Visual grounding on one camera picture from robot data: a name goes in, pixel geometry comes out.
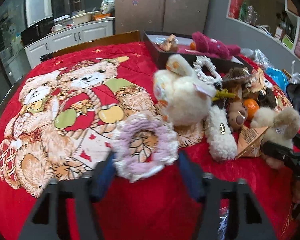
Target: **red heart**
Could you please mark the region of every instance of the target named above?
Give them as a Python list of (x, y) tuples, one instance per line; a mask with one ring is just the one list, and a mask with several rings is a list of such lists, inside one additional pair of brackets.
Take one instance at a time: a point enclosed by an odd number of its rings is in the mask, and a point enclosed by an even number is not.
[(91, 134), (90, 137), (89, 137), (89, 139), (90, 139), (90, 140), (93, 140), (95, 137), (96, 137), (96, 136), (95, 136), (94, 134)]
[(89, 162), (92, 162), (91, 160), (91, 156), (87, 155), (86, 152), (84, 150), (82, 150), (81, 154), (79, 155), (79, 157), (86, 159)]

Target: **red blanket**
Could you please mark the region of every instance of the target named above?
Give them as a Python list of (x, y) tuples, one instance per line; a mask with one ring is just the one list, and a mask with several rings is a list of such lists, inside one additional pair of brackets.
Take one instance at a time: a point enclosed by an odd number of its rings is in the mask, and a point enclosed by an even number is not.
[[(75, 179), (91, 170), (108, 151), (118, 121), (145, 109), (156, 113), (156, 70), (145, 45), (135, 42), (56, 57), (28, 74), (0, 119), (0, 232), (6, 240), (17, 239), (50, 178)], [(181, 146), (191, 145), (192, 161), (220, 179), (246, 179), (277, 237), (290, 234), (289, 169), (271, 170), (260, 158), (216, 163), (202, 127), (178, 133)], [(151, 133), (139, 134), (131, 153), (145, 161), (155, 143)], [(200, 211), (175, 165), (135, 183), (115, 178), (95, 208), (107, 240), (190, 239)], [(67, 211), (72, 239), (79, 239), (73, 200)]]

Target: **pink and white scrunchie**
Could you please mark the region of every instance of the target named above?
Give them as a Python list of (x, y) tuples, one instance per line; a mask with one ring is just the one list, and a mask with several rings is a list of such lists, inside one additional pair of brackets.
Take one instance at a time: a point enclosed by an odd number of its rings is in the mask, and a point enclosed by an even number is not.
[[(148, 130), (157, 136), (157, 150), (152, 153), (152, 160), (138, 163), (130, 155), (129, 145), (133, 135), (141, 130)], [(117, 125), (111, 143), (115, 152), (114, 166), (120, 177), (135, 182), (148, 178), (178, 159), (178, 138), (171, 123), (166, 123), (161, 116), (150, 113), (136, 113)]]

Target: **orange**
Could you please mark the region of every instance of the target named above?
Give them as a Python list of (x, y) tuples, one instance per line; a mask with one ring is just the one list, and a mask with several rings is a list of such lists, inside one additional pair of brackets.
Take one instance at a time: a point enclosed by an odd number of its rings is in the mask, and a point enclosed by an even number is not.
[(251, 121), (254, 113), (259, 109), (259, 105), (255, 100), (251, 98), (244, 100), (243, 105), (247, 108), (248, 120)]
[(192, 50), (197, 50), (194, 41), (190, 43), (190, 49), (192, 49)]

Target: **yellow-green ribbon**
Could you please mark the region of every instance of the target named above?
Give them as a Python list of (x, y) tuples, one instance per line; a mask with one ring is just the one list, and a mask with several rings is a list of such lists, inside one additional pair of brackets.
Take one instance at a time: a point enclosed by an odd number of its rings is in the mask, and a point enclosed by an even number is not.
[(235, 93), (230, 93), (227, 89), (217, 90), (217, 93), (212, 98), (212, 101), (216, 101), (223, 98), (235, 98)]

